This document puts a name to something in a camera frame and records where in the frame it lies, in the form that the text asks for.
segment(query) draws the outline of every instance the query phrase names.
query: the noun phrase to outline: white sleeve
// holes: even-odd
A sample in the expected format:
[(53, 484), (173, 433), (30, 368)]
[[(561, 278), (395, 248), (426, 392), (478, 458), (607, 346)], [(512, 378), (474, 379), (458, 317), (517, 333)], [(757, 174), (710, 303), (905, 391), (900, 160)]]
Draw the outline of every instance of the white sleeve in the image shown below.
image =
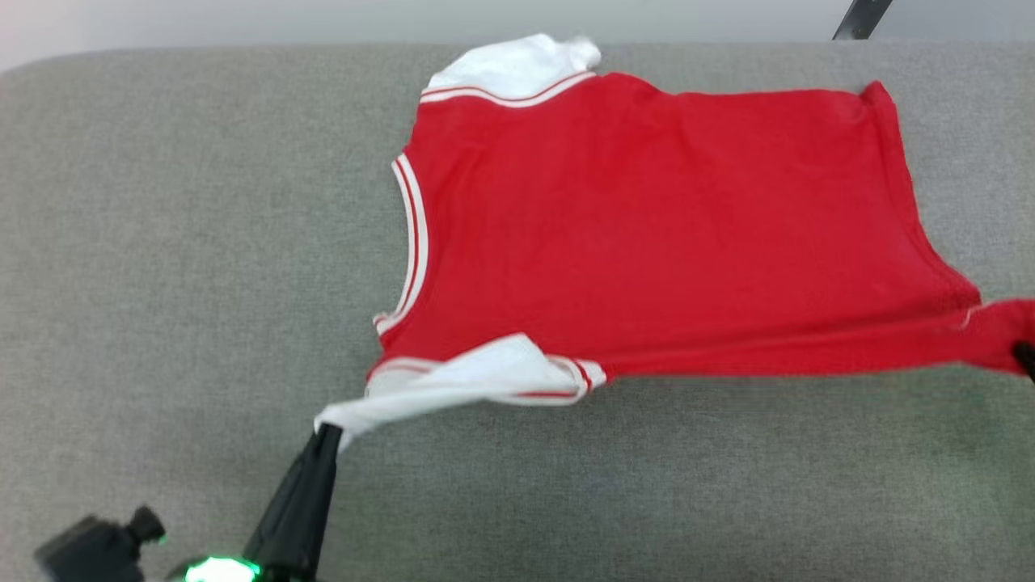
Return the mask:
[(599, 62), (600, 50), (589, 38), (558, 42), (535, 34), (468, 51), (432, 77), (424, 91), (476, 87), (505, 99), (522, 99)]

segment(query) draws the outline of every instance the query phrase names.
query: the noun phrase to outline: red jersey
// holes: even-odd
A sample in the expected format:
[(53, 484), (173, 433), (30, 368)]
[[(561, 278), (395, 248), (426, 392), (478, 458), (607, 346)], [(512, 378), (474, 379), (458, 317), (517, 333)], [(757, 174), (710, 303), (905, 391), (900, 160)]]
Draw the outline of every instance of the red jersey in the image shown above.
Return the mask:
[(629, 374), (1019, 372), (1035, 301), (982, 304), (917, 214), (880, 83), (672, 94), (586, 40), (468, 53), (394, 162), (409, 271), (375, 323), (421, 373), (524, 332), (587, 387)]

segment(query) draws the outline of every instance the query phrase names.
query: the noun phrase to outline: white fabric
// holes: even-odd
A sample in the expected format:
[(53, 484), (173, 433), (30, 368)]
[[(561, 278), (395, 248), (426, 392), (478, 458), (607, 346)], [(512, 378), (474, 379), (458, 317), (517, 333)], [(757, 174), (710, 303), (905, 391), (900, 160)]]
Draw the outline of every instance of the white fabric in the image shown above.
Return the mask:
[(600, 50), (589, 38), (558, 42), (535, 34), (468, 51), (432, 77), (424, 92), (476, 87), (497, 97), (524, 99), (599, 62)]
[[(371, 383), (368, 397), (331, 404), (317, 415), (321, 424), (344, 429), (338, 453), (355, 437), (385, 423), (402, 420), (480, 400), (513, 404), (571, 404), (588, 391), (583, 379), (562, 371), (524, 333), (494, 340), (426, 374), (407, 371), (395, 382)], [(530, 391), (570, 394), (571, 398), (515, 398)]]

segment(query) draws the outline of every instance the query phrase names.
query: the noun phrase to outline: white wall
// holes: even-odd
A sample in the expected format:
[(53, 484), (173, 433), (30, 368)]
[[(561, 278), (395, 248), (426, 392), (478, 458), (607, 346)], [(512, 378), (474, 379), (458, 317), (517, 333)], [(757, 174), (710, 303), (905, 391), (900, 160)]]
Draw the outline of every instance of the white wall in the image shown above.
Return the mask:
[(0, 0), (0, 70), (120, 47), (409, 40), (548, 32), (599, 41), (826, 40), (850, 0)]
[(870, 37), (1035, 40), (1035, 0), (893, 0)]

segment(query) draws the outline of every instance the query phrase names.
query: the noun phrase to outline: glowing green light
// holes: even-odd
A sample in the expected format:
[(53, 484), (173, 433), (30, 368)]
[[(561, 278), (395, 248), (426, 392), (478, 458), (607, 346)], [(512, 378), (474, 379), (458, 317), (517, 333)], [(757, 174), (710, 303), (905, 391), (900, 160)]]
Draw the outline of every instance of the glowing green light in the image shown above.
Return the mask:
[(259, 566), (234, 558), (208, 558), (190, 566), (183, 582), (252, 582), (259, 576)]

